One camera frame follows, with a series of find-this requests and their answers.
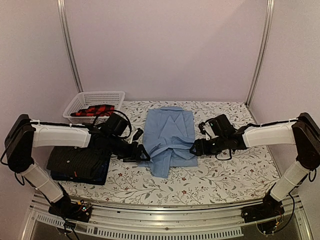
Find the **light blue long sleeve shirt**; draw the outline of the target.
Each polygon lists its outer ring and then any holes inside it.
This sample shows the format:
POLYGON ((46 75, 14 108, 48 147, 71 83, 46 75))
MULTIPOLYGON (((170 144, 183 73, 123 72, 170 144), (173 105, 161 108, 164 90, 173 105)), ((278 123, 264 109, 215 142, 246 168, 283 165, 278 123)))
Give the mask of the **light blue long sleeve shirt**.
POLYGON ((150 161, 141 163, 154 177, 167 179, 171 167, 197 167, 197 157, 190 153, 196 140, 192 111, 177 106, 149 109, 142 143, 150 161))

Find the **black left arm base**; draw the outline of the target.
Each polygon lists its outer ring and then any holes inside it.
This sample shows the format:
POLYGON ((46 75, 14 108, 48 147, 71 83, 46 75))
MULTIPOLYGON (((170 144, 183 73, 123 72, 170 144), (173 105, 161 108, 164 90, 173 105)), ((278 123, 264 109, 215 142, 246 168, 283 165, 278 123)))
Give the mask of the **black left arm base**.
POLYGON ((92 214, 92 204, 84 200, 73 202, 69 196, 63 196, 57 202, 50 202, 48 212, 62 219, 88 223, 92 214))

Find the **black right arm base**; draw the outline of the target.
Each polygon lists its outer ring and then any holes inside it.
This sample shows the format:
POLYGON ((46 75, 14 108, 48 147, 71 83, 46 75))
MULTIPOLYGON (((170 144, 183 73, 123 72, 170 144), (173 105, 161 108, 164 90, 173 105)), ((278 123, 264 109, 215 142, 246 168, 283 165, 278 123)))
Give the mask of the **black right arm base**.
POLYGON ((274 234, 284 218, 284 207, 270 195, 262 199, 262 203, 246 206, 241 209, 241 217, 245 223, 259 222, 258 230, 264 235, 274 234))

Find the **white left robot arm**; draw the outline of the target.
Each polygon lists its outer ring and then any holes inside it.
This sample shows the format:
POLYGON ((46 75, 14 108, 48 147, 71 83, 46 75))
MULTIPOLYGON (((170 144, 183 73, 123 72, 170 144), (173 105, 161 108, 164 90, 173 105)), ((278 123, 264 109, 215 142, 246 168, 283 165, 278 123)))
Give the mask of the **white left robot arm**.
POLYGON ((4 141, 1 159, 5 166, 30 182, 38 191, 55 203, 55 209, 63 216, 74 213, 74 205, 63 197, 59 186, 32 158, 32 150, 38 147, 93 148, 110 152, 123 162, 147 162, 151 158, 137 140, 143 131, 132 131, 126 115, 112 113, 99 124, 67 124, 32 120, 27 114, 18 117, 4 141), (125 129, 130 132, 123 136, 125 129))

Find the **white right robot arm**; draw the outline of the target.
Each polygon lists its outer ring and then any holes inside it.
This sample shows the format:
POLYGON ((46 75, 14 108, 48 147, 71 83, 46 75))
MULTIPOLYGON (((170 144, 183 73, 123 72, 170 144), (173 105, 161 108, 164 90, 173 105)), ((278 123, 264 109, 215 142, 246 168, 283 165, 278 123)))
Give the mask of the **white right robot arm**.
POLYGON ((278 210, 278 203, 320 166, 320 129, 307 112, 289 120, 249 123, 240 128, 235 128, 224 114, 211 118, 206 123, 214 136, 194 141, 189 151, 198 157, 260 146, 295 147, 294 162, 269 189, 263 198, 264 203, 258 208, 262 218, 269 218, 274 214, 278 210))

